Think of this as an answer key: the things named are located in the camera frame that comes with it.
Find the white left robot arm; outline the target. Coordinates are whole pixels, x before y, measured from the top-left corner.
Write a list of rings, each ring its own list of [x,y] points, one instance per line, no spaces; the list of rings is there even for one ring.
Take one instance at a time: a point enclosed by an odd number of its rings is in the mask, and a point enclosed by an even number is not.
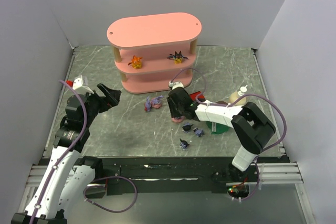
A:
[[[67,218],[86,186],[103,172],[102,160],[85,156],[72,177],[70,172],[90,136],[89,127],[99,113],[120,102],[121,91],[100,83],[95,91],[74,81],[67,100],[66,115],[55,134],[54,148],[43,178],[32,200],[12,223],[67,223]]]

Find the orange pikachu figure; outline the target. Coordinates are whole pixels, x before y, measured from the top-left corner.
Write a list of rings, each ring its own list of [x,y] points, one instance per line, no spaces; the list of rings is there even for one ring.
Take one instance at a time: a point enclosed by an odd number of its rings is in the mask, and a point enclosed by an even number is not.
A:
[[[134,69],[142,68],[142,57],[137,57],[136,55],[133,56],[131,62],[128,63],[128,66],[132,66]]]

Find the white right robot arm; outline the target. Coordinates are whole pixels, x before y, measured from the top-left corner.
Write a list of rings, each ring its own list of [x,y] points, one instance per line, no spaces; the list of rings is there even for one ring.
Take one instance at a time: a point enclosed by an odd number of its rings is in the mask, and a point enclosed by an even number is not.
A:
[[[245,172],[276,132],[271,120],[254,103],[232,106],[208,100],[192,99],[183,87],[172,88],[167,102],[173,118],[183,116],[188,120],[213,122],[233,128],[240,148],[232,166]]]

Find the black winged pikachu figure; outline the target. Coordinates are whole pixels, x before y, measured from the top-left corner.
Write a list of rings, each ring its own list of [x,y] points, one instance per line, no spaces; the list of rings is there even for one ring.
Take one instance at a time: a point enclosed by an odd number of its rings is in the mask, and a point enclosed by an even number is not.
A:
[[[174,54],[170,54],[167,56],[168,60],[173,60],[175,64],[180,64],[184,60],[188,60],[188,57],[184,56],[181,51],[179,52],[174,52]]]

